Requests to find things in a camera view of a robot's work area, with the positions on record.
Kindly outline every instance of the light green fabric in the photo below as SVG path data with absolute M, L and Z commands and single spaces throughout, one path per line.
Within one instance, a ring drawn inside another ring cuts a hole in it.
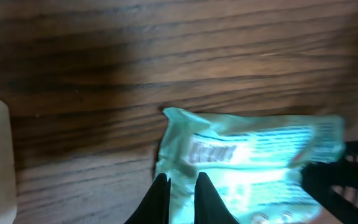
M 193 223 L 201 171 L 241 224 L 304 222 L 318 215 L 319 204 L 299 186 L 299 170 L 308 162 L 339 159 L 342 118 L 242 117 L 178 108 L 164 113 L 169 123 L 156 174 L 172 179 L 170 223 Z

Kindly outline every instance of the green packet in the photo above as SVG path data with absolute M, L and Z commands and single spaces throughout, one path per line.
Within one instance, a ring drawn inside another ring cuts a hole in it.
M 241 224 L 308 222 L 319 215 L 321 206 L 300 187 L 300 169 L 340 158 L 342 118 L 163 112 L 169 123 L 156 174 L 172 180 L 170 223 L 193 223 L 199 172 L 208 174 Z

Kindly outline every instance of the dark brown wood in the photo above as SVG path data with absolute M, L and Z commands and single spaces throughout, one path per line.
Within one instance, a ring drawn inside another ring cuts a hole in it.
M 0 0 L 20 223 L 123 223 L 161 109 L 341 114 L 358 139 L 358 1 Z

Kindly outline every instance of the mint green wrapper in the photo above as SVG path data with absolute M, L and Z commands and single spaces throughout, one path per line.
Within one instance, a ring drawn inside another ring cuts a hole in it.
M 156 174 L 172 180 L 170 223 L 194 222 L 199 172 L 208 174 L 241 224 L 309 222 L 319 215 L 319 203 L 300 187 L 300 169 L 341 157 L 341 117 L 163 112 L 169 122 Z

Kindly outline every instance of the wood grain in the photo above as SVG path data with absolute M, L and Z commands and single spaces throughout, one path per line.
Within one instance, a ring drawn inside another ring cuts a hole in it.
M 20 223 L 123 223 L 161 109 L 341 114 L 358 139 L 358 1 L 0 0 Z

